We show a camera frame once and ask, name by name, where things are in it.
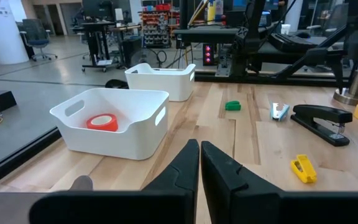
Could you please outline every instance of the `wooden table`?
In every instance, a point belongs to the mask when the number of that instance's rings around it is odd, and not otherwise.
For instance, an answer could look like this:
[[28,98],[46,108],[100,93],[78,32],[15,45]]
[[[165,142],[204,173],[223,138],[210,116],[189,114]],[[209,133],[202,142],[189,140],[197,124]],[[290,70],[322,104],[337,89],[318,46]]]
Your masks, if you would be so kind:
[[[68,189],[79,175],[89,175],[96,190],[141,189],[191,138],[211,141],[284,190],[358,190],[357,119],[346,124],[344,135],[351,140],[346,147],[333,147],[289,118],[270,120],[269,101],[354,110],[333,100],[333,93],[333,88],[198,82],[188,101],[169,102],[169,130],[151,158],[132,161],[73,152],[61,139],[0,180],[0,192]],[[242,109],[225,111],[231,100],[240,101]],[[303,184],[292,172],[290,160],[297,154],[308,155],[317,183]],[[197,223],[209,223],[201,178],[199,187]]]

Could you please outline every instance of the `white plastic bin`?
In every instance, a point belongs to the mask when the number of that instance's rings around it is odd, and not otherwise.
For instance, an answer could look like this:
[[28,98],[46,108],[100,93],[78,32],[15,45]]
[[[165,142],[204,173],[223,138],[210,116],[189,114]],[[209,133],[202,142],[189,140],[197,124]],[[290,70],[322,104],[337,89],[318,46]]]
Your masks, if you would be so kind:
[[[69,149],[127,159],[152,156],[168,130],[168,96],[164,91],[94,88],[52,108]],[[86,128],[93,116],[116,115],[116,132]]]
[[140,63],[125,71],[129,89],[162,90],[169,93],[170,101],[185,101],[193,91],[196,65],[185,70],[152,69],[147,63]]

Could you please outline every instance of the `gray floor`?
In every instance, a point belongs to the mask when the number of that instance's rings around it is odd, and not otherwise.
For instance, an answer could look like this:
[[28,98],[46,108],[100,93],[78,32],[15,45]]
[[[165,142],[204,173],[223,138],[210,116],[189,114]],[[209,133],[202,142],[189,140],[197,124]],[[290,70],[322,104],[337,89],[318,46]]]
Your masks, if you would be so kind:
[[[193,47],[193,50],[193,61],[197,68],[214,68],[202,66],[200,47]],[[0,65],[0,90],[12,91],[17,101],[17,106],[2,113],[0,160],[55,126],[49,114],[52,107],[89,88],[104,86],[110,79],[125,79],[124,70],[114,67],[110,67],[106,73],[98,68],[87,68],[83,73],[81,66],[90,63],[82,59],[87,51],[88,46],[81,44],[78,36],[55,37],[45,52],[57,54],[58,59]],[[163,67],[166,67],[173,62],[176,50],[164,51],[167,61]],[[188,54],[188,59],[191,61],[191,54]],[[178,62],[175,62],[172,67],[177,66]],[[283,67],[285,65],[264,64],[264,70]]]

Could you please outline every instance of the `storage rack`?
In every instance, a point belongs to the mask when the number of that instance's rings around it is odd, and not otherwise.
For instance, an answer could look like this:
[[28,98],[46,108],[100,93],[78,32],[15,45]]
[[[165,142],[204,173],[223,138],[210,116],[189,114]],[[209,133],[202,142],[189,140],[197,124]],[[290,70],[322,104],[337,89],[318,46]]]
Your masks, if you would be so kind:
[[144,47],[171,47],[168,19],[170,11],[142,11]]

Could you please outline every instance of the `black stapler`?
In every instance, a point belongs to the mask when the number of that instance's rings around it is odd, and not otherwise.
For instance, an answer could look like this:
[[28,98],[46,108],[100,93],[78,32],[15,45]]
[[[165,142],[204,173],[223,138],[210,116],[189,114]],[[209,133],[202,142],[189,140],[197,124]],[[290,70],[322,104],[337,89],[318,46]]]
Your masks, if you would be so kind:
[[[345,123],[352,122],[352,113],[318,105],[296,105],[293,107],[293,111],[295,114],[291,115],[292,120],[309,129],[312,133],[317,134],[333,146],[346,146],[350,143],[350,140],[343,136],[342,133],[345,130]],[[338,123],[338,132],[332,132],[328,128],[316,123],[313,118]]]

